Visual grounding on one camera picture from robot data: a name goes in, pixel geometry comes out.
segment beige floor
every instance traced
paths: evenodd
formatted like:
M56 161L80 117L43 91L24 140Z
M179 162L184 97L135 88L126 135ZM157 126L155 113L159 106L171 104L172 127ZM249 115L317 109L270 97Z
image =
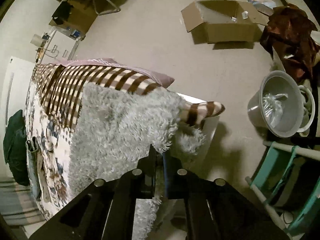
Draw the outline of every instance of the beige floor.
M246 106L269 72L271 57L259 43L253 49L195 45L180 12L192 1L128 0L120 12L98 16L76 58L111 57L162 72L175 78L169 89L222 102L226 110L204 162L203 176L225 178L254 201L244 178L253 174L265 147L247 117Z

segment shaggy fur fabric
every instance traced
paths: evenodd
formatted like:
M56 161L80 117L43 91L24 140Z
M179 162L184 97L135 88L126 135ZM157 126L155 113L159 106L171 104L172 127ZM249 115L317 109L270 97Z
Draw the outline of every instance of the shaggy fur fabric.
M72 138L69 167L72 195L76 196L95 179L118 179L136 168L138 160L148 155L150 144L160 153L173 144L176 156L188 155L185 158L190 161L204 136L195 129L186 134L184 131L190 130L186 127L177 132L179 109L183 104L179 95L164 88L139 96L86 85ZM156 219L162 200L161 172L157 171L156 196L152 200L137 200L134 240L145 239Z

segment clear plastic bag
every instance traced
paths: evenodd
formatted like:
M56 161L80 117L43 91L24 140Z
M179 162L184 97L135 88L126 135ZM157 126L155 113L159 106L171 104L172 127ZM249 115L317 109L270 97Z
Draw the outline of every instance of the clear plastic bag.
M288 94L266 94L262 98L263 112L268 124L275 128L281 121L284 105L281 104L280 98L288 98Z

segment dark green cloth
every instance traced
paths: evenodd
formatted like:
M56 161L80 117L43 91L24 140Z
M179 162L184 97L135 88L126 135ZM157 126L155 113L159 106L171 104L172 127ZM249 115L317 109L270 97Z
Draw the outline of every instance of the dark green cloth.
M26 140L26 125L22 110L19 110L9 119L3 140L3 153L14 180L23 186L29 185Z

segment plastic bucket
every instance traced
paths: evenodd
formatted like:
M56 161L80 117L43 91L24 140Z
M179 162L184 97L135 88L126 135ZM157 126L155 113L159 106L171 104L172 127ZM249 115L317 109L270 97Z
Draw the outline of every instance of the plastic bucket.
M284 108L281 120L274 128L269 125L263 112L262 98L267 93L288 94L288 98L282 101ZM303 102L300 89L287 73L272 71L264 78L260 90L250 99L247 110L250 122L255 127L268 128L278 137L290 137L298 131L302 123Z

